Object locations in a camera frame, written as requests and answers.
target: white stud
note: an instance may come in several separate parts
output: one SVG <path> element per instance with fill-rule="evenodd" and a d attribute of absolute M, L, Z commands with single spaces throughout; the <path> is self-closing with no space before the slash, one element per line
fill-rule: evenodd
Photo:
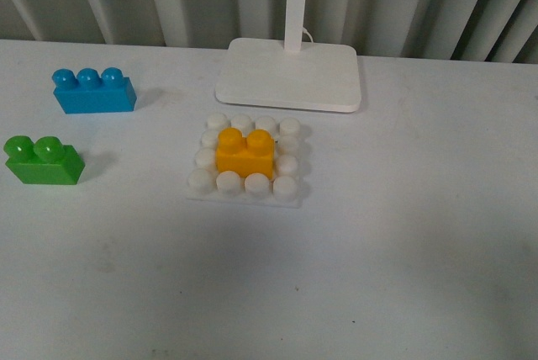
<path fill-rule="evenodd" d="M 293 137 L 299 137 L 301 132 L 301 124 L 297 119 L 285 118 L 280 122 L 280 136 L 292 135 Z"/>
<path fill-rule="evenodd" d="M 217 190 L 224 196 L 233 198 L 242 192 L 241 177 L 233 171 L 224 171 L 217 176 Z"/>
<path fill-rule="evenodd" d="M 206 125 L 208 129 L 221 131 L 229 127 L 229 120 L 225 114 L 210 114 Z"/>
<path fill-rule="evenodd" d="M 254 124 L 252 119 L 248 114 L 237 114 L 231 120 L 232 127 L 235 127 L 237 130 L 240 130 L 243 133 L 243 137 L 249 135 L 249 133 L 254 129 Z"/>
<path fill-rule="evenodd" d="M 201 142 L 202 146 L 216 150 L 219 143 L 219 131 L 215 129 L 205 130 Z"/>
<path fill-rule="evenodd" d="M 194 162 L 198 168 L 207 169 L 208 171 L 216 171 L 215 151 L 210 148 L 202 148 L 194 156 Z"/>
<path fill-rule="evenodd" d="M 297 197 L 297 191 L 297 182 L 292 177 L 278 177 L 272 184 L 272 193 L 278 202 L 292 202 Z"/>
<path fill-rule="evenodd" d="M 299 140 L 292 135 L 285 135 L 278 140 L 277 151 L 281 155 L 297 156 L 299 153 Z"/>
<path fill-rule="evenodd" d="M 256 121 L 256 128 L 265 130 L 274 139 L 277 135 L 277 121 L 271 116 L 261 116 Z"/>
<path fill-rule="evenodd" d="M 207 194 L 214 189 L 213 176 L 205 169 L 195 169 L 188 177 L 188 186 L 201 194 Z"/>
<path fill-rule="evenodd" d="M 275 162 L 277 167 L 277 174 L 279 177 L 284 175 L 289 177 L 296 177 L 299 169 L 299 161 L 295 156 L 289 156 L 284 154 L 279 156 Z"/>
<path fill-rule="evenodd" d="M 271 193 L 271 183 L 262 173 L 252 173 L 245 179 L 245 191 L 255 199 L 263 199 Z"/>

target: white baseplate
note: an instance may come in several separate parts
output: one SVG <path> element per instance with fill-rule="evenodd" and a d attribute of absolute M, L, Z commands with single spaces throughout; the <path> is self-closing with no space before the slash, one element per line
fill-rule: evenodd
<path fill-rule="evenodd" d="M 227 127 L 239 129 L 244 137 L 253 129 L 264 129 L 272 135 L 275 140 L 273 179 L 267 179 L 261 174 L 253 174 L 247 179 L 241 178 L 240 182 L 237 182 L 237 188 L 230 192 L 229 177 L 224 175 L 226 172 L 219 174 L 215 165 L 219 132 Z M 207 129 L 200 139 L 200 149 L 194 157 L 196 169 L 188 177 L 187 198 L 238 204 L 299 207 L 301 204 L 300 151 L 303 144 L 301 127 L 298 120 L 293 118 L 286 118 L 278 123 L 270 116 L 261 116 L 254 121 L 246 114 L 237 114 L 231 119 L 221 113 L 211 114 L 206 121 Z"/>

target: blue lego brick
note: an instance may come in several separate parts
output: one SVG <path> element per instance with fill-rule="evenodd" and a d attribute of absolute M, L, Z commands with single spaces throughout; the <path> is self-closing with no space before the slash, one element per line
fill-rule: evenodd
<path fill-rule="evenodd" d="M 52 81 L 54 95 L 66 114 L 95 114 L 132 112 L 136 94 L 128 77 L 115 67 L 109 67 L 101 77 L 92 68 L 73 71 L 62 68 L 55 71 Z"/>

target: yellow lego brick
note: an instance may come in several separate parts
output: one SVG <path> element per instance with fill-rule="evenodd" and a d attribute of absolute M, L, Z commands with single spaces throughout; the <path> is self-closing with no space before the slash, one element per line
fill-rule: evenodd
<path fill-rule="evenodd" d="M 265 130 L 254 130 L 243 137 L 236 128 L 229 127 L 219 133 L 215 154 L 219 172 L 233 171 L 240 177 L 262 173 L 272 179 L 275 141 Z"/>

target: green stud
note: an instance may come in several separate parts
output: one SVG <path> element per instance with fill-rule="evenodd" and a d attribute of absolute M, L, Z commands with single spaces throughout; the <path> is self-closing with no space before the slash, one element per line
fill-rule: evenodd
<path fill-rule="evenodd" d="M 27 162 L 34 156 L 34 143 L 27 135 L 15 135 L 3 146 L 13 162 Z"/>
<path fill-rule="evenodd" d="M 48 164 L 61 160 L 66 151 L 57 137 L 47 136 L 37 140 L 34 144 L 34 152 L 41 161 Z"/>

